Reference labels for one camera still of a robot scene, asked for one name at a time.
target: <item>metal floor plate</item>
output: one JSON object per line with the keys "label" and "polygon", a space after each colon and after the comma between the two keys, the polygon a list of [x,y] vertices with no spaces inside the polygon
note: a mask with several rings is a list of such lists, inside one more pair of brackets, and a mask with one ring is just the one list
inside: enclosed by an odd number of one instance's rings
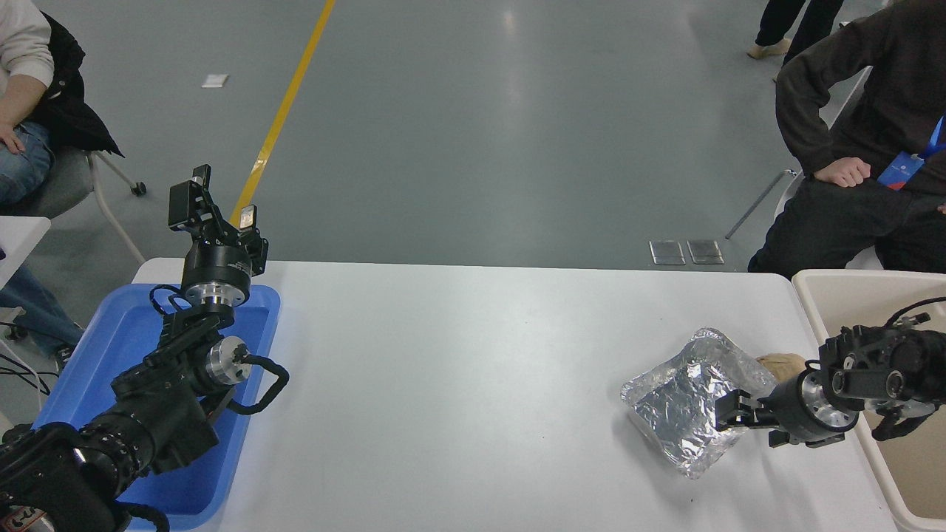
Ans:
{"label": "metal floor plate", "polygon": [[716,240],[687,240],[693,264],[725,264]]}
{"label": "metal floor plate", "polygon": [[683,258],[683,247],[676,240],[651,240],[650,246],[656,265],[683,266],[687,263]]}

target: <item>blue plastic tray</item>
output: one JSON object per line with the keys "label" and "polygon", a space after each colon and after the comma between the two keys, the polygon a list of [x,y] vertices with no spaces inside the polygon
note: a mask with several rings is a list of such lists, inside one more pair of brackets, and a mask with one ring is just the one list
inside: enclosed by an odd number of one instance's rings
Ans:
{"label": "blue plastic tray", "polygon": [[[36,419],[36,427],[65,421],[79,428],[114,405],[112,379],[157,347],[161,316],[148,300],[153,286],[124,286],[102,301]],[[166,297],[168,292],[158,292],[159,302],[164,301],[162,294]],[[253,285],[250,299],[236,308],[234,324],[221,334],[239,336],[254,355],[269,356],[278,317],[279,294]],[[235,399],[253,404],[262,374],[262,368],[255,367],[251,377],[236,387]],[[119,500],[161,509],[172,530],[205,523],[230,490],[249,420],[225,411],[214,425],[220,440],[216,447],[186,468],[136,480]],[[131,524],[131,530],[153,529],[145,521]]]}

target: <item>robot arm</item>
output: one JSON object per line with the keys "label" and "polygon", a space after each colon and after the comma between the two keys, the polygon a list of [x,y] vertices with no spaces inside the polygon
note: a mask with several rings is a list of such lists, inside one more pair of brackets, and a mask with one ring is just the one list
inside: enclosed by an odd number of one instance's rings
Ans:
{"label": "robot arm", "polygon": [[820,447],[844,439],[859,413],[884,417],[877,440],[907,435],[946,399],[946,334],[913,327],[928,314],[901,316],[944,301],[929,299],[898,311],[882,327],[842,328],[797,377],[753,402],[743,390],[716,401],[717,430],[743,426],[774,429],[769,445]]}
{"label": "robot arm", "polygon": [[[217,445],[213,426],[224,408],[259,412],[288,382],[284,368],[219,333],[249,297],[250,277],[265,269],[268,243],[255,227],[254,207],[244,209],[239,228],[223,220],[209,183],[204,165],[171,189],[168,225],[189,233],[193,246],[181,288],[151,291],[163,316],[157,348],[112,381],[114,406],[78,430],[48,423],[0,446],[0,531],[121,531],[131,517],[167,530],[160,511],[116,498],[136,478],[186,467]],[[155,302],[158,290],[172,291],[176,311]],[[259,403],[244,406],[232,396],[253,365],[277,380]]]}

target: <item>aluminum foil package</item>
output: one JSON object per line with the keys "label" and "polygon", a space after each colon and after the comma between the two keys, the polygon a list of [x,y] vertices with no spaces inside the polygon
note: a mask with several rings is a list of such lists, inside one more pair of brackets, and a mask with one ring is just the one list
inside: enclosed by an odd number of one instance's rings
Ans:
{"label": "aluminum foil package", "polygon": [[701,328],[679,354],[627,382],[621,397],[647,439],[696,479],[748,430],[716,431],[716,400],[735,388],[765,397],[775,385],[772,374],[725,334]]}

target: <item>black jacket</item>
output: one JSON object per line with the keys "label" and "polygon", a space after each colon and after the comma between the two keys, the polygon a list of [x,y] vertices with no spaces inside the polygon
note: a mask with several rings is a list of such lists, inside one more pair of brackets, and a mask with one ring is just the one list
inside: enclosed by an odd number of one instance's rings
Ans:
{"label": "black jacket", "polygon": [[52,27],[49,53],[55,63],[53,82],[29,119],[44,125],[58,146],[122,155],[105,123],[84,101],[85,84],[79,67],[85,52],[69,30],[49,15],[43,16]]}
{"label": "black jacket", "polygon": [[[781,69],[776,117],[805,173],[860,157],[876,178],[900,151],[923,151],[946,112],[945,27],[946,1],[906,0],[848,24]],[[829,132],[818,116],[828,89],[869,65],[864,95]],[[946,151],[930,157],[905,190],[946,195]]]}

